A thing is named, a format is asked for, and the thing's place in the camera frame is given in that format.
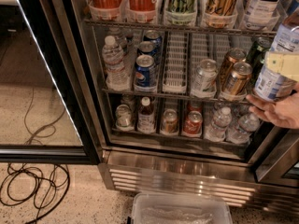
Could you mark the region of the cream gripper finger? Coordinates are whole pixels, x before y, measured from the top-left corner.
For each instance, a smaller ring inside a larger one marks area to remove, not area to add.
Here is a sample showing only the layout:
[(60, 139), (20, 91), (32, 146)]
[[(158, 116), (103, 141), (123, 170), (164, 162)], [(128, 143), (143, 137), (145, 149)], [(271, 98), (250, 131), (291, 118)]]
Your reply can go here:
[(299, 82), (299, 55), (289, 52), (267, 51), (265, 65), (284, 77)]

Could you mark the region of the person's bare hand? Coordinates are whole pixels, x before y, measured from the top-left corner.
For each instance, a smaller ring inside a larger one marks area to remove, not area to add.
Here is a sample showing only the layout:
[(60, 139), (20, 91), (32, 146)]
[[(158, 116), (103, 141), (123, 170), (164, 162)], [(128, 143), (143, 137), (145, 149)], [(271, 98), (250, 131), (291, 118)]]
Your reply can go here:
[(259, 119), (281, 128), (299, 129), (299, 83), (294, 86), (291, 96), (276, 103), (263, 101), (253, 95), (247, 95), (246, 99), (252, 103), (249, 111)]

